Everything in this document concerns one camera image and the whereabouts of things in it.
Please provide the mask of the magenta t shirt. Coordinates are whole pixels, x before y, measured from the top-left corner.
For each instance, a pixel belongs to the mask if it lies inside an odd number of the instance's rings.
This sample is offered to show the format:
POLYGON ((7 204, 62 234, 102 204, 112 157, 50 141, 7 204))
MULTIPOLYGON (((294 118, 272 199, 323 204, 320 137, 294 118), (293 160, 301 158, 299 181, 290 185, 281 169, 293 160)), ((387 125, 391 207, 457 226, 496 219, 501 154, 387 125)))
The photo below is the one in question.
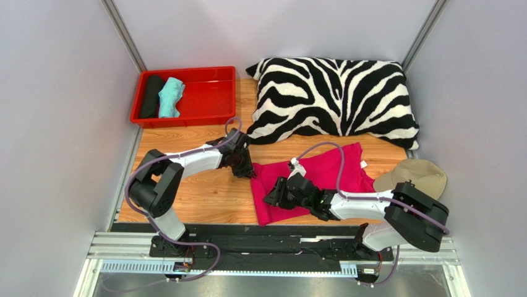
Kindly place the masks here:
MULTIPOLYGON (((343 147, 345 165, 341 176, 340 189, 345 192, 374 192, 374 179, 369 177, 361 167, 362 147, 359 143, 343 147)), ((303 157, 300 164, 305 167, 306 178, 321 189, 334 189, 341 155, 337 148, 313 157, 303 157)), ((251 179, 251 191, 257 221, 260 226, 280 222, 290 218, 308 215, 309 211, 302 207, 285 210, 272 207, 264 202, 264 197, 271 192, 279 177, 288 177, 290 170, 288 162, 282 161, 261 165, 253 164, 255 178, 251 179)))

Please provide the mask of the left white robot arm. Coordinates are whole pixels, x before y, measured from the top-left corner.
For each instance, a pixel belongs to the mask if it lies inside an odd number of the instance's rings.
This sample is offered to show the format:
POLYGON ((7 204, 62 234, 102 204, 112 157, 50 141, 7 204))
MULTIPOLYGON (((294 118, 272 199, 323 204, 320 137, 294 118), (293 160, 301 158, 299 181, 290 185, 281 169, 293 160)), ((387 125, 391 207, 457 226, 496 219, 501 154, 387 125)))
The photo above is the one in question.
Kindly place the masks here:
POLYGON ((135 210, 147 217, 156 230, 170 241, 186 232, 173 204, 180 183, 195 174, 231 168, 235 177, 252 178, 249 136, 232 128, 225 137, 180 153, 150 150, 126 184, 125 198, 135 210))

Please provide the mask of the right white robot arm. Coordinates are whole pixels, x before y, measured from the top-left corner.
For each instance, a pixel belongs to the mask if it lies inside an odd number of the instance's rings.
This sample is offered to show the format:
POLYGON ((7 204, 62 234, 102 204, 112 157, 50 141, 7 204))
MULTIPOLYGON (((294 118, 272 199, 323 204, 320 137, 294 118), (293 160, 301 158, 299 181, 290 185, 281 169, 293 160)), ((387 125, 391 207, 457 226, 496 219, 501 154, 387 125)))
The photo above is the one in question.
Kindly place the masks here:
POLYGON ((320 189, 297 173, 280 177, 263 202, 281 209, 302 207, 320 220, 364 218, 356 242, 372 251, 410 244, 426 252, 438 252, 442 238, 449 233, 449 209, 409 181, 383 192, 350 193, 320 189))

